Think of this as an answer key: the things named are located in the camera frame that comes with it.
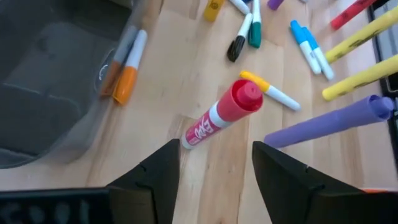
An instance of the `purple marker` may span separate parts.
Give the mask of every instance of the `purple marker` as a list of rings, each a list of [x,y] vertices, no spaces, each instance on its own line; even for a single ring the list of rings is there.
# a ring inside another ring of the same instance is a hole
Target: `purple marker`
[[[284,0],[269,0],[267,5],[272,10],[277,10]]]
[[[264,143],[282,148],[349,128],[381,122],[391,117],[394,103],[388,97],[371,95],[343,109],[301,122],[264,137]]]

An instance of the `light wood surface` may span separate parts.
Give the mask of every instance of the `light wood surface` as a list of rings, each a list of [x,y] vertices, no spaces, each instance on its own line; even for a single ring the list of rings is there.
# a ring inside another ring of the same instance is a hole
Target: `light wood surface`
[[[262,1],[263,40],[245,45],[236,63],[226,50],[243,21],[228,1],[210,24],[202,18],[206,0],[154,0],[149,42],[127,106],[112,105],[91,149],[69,165],[37,161],[0,170],[0,189],[43,189],[106,185],[132,169],[171,138],[179,138],[238,78],[254,72],[298,101],[293,112],[264,98],[257,113],[244,118],[192,151],[183,151],[174,223],[271,223],[251,162],[251,145],[265,134],[379,93],[372,83],[325,102],[324,87],[375,64],[367,42],[333,64],[335,79],[315,76],[294,41],[289,23],[309,26],[326,52],[368,23],[366,12],[337,32],[328,22],[354,0],[285,1],[271,11]],[[284,152],[356,187],[398,188],[386,123],[377,123],[307,141]]]

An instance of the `red marker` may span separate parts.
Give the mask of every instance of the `red marker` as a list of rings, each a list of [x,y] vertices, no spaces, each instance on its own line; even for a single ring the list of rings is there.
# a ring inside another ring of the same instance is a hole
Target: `red marker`
[[[350,5],[346,10],[344,10],[344,12],[342,12],[340,15],[334,18],[330,22],[330,25],[332,26],[332,28],[334,28],[334,30],[340,29],[340,27],[342,27],[344,24],[346,24],[356,15],[358,15],[362,10],[369,7],[375,1],[377,0],[357,0],[352,5]]]
[[[227,128],[262,106],[262,92],[249,80],[238,80],[193,126],[182,135],[182,146],[193,149],[199,142]]]

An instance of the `marker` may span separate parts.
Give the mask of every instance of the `marker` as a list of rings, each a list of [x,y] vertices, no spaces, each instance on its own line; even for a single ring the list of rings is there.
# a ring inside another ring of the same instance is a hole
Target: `marker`
[[[261,13],[260,0],[253,0],[253,21],[249,30],[249,45],[259,48],[261,45]]]
[[[224,4],[224,0],[208,0],[205,11],[203,12],[203,17],[209,21],[216,21],[218,12]]]
[[[235,7],[237,7],[243,14],[247,15],[250,13],[249,6],[246,5],[242,0],[229,0]]]
[[[101,87],[102,96],[110,96],[112,94],[119,78],[119,74],[122,72],[122,64],[129,53],[129,49],[134,42],[136,34],[137,28],[134,26],[129,26],[123,34],[123,37],[114,53],[111,65],[108,67],[108,71],[106,72],[105,79]]]
[[[329,50],[325,57],[329,63],[333,63],[344,55],[350,53],[369,39],[388,29],[398,21],[398,6],[373,20],[351,37],[348,37],[333,49]]]
[[[299,103],[297,103],[295,100],[288,97],[285,93],[282,93],[280,90],[278,90],[274,86],[267,83],[261,77],[255,75],[251,72],[248,72],[248,71],[242,71],[239,75],[241,78],[244,78],[244,79],[254,82],[256,85],[259,86],[260,90],[263,93],[267,94],[268,96],[272,97],[274,100],[282,103],[283,105],[289,107],[290,109],[292,109],[294,111],[301,109],[301,106]]]
[[[293,36],[299,44],[305,59],[311,67],[312,72],[318,75],[319,73],[321,73],[321,67],[319,66],[318,61],[312,52],[310,43],[307,41],[307,38],[302,28],[300,27],[300,24],[296,20],[293,20],[292,22],[290,22],[290,28],[292,29]]]
[[[398,72],[398,54],[324,89],[322,96],[325,100],[333,100],[395,72]]]
[[[277,10],[284,0],[269,0],[267,5],[272,10]]]
[[[182,146],[193,149],[199,142],[256,112],[261,106],[262,93],[256,84],[249,80],[235,81],[221,99],[182,135]]]
[[[358,15],[361,11],[369,7],[377,0],[357,0],[352,5],[350,5],[346,10],[344,10],[340,15],[336,16],[330,25],[334,30],[340,29],[344,24]]]
[[[236,36],[235,40],[229,45],[228,50],[226,52],[226,56],[232,62],[235,62],[239,57],[239,54],[242,51],[243,44],[246,41],[246,37],[248,36],[248,32],[250,29],[250,23],[253,19],[253,15],[251,13],[247,14],[243,20],[242,26]]]
[[[132,89],[136,82],[138,65],[147,42],[147,32],[140,30],[132,45],[126,66],[113,92],[113,98],[122,105],[125,105],[131,96]]]
[[[345,108],[268,134],[264,137],[264,143],[282,148],[349,128],[385,121],[391,117],[393,109],[394,103],[390,98],[371,95]]]
[[[335,76],[335,73],[333,72],[333,69],[331,69],[328,60],[326,60],[325,55],[323,54],[323,52],[322,52],[321,48],[319,47],[317,41],[315,40],[314,36],[311,34],[311,32],[306,27],[303,27],[303,32],[304,32],[305,37],[307,38],[308,42],[310,43],[310,46],[311,46],[313,54],[315,55],[315,58],[317,58],[318,63],[321,66],[323,74],[326,76],[326,78],[329,81],[332,80],[333,77]]]

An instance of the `green marker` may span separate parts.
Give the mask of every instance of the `green marker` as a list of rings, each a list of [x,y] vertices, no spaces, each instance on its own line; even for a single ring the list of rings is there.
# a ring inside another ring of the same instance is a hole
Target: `green marker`
[[[261,45],[261,14],[260,14],[260,0],[253,0],[253,21],[251,23],[248,42],[249,45],[259,48]]]

